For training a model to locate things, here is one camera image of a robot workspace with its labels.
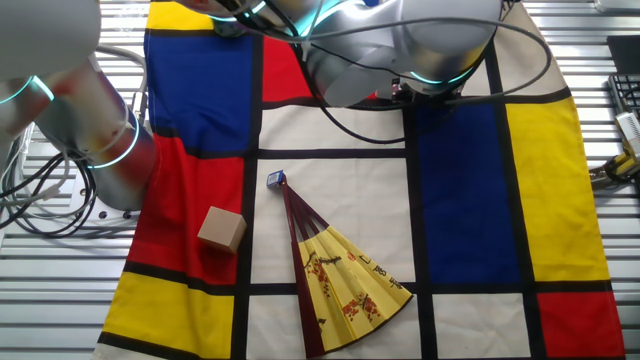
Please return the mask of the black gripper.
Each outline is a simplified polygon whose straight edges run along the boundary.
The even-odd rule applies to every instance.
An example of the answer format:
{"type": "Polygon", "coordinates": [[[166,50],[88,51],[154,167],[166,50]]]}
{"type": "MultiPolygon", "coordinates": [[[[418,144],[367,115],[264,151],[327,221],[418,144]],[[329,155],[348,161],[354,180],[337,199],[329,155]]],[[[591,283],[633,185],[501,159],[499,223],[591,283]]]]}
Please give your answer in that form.
{"type": "Polygon", "coordinates": [[[429,106],[441,108],[447,101],[453,101],[461,97],[461,86],[446,89],[443,93],[430,95],[420,93],[409,86],[407,80],[396,78],[392,81],[391,101],[400,107],[429,106]]]}

